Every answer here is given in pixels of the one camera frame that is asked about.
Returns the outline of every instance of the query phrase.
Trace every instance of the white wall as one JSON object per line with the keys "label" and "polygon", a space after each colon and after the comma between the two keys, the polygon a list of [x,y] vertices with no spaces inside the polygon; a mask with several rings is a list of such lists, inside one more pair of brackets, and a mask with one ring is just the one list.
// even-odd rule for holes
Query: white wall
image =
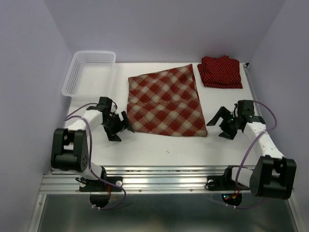
{"label": "white wall", "polygon": [[42,0],[0,3],[0,231],[27,231],[68,99],[67,49]]}
{"label": "white wall", "polygon": [[[273,109],[271,136],[297,162],[295,191],[309,228],[309,1],[287,0],[249,65],[257,99]],[[264,114],[271,124],[269,114]]]}
{"label": "white wall", "polygon": [[68,48],[117,61],[250,62],[284,0],[44,0]]}

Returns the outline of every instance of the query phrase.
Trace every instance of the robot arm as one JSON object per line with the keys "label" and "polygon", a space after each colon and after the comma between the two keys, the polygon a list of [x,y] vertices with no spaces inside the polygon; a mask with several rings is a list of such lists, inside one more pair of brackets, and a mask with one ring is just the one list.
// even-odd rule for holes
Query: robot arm
{"label": "robot arm", "polygon": [[[223,118],[219,127],[223,132],[219,135],[226,139],[234,139],[238,130],[253,142],[260,133],[266,130],[262,117],[254,115],[253,101],[242,100],[235,104],[234,113],[221,107],[215,117],[207,124],[213,126]],[[265,132],[254,145],[259,160],[254,170],[242,168],[238,182],[250,189],[254,196],[288,199],[291,196],[296,172],[293,159],[286,159],[277,149],[269,134]],[[209,176],[213,182],[209,190],[235,190],[238,166],[229,166],[223,176]]]}
{"label": "robot arm", "polygon": [[[120,142],[117,135],[125,129],[134,132],[125,111],[121,112],[123,120],[114,111],[113,101],[107,97],[101,97],[96,106],[87,108],[82,118],[86,119],[90,130],[103,125],[109,141]],[[85,180],[97,180],[89,170],[89,153],[87,144],[88,130],[86,123],[79,119],[67,128],[58,128],[54,132],[51,165],[53,168],[70,171],[82,176]],[[106,179],[104,167],[91,163],[94,173]]]}

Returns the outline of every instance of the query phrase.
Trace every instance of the screw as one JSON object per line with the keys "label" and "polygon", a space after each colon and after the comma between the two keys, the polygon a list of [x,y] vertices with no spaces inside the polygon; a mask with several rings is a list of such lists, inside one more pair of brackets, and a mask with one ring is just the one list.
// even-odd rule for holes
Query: screw
{"label": "screw", "polygon": [[121,182],[120,180],[117,180],[117,181],[116,181],[116,185],[119,186],[119,187],[121,187],[121,186],[122,186],[122,182]]}
{"label": "screw", "polygon": [[213,180],[209,180],[207,183],[208,183],[208,185],[210,185],[210,186],[214,186]]}

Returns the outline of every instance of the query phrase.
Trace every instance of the white plastic basket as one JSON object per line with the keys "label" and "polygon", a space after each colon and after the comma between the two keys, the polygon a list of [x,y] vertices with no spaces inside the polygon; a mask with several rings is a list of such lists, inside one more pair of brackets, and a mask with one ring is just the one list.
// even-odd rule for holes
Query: white plastic basket
{"label": "white plastic basket", "polygon": [[85,99],[107,96],[115,60],[114,52],[76,52],[64,81],[62,94]]}

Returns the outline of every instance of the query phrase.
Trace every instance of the checkered cloth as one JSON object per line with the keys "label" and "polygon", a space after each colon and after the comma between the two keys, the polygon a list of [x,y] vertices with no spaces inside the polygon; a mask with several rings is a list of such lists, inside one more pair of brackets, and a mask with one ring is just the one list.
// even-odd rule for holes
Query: checkered cloth
{"label": "checkered cloth", "polygon": [[206,87],[242,88],[239,61],[236,59],[228,56],[204,57],[197,68]]}
{"label": "checkered cloth", "polygon": [[128,80],[127,115],[135,131],[207,136],[192,64]]}

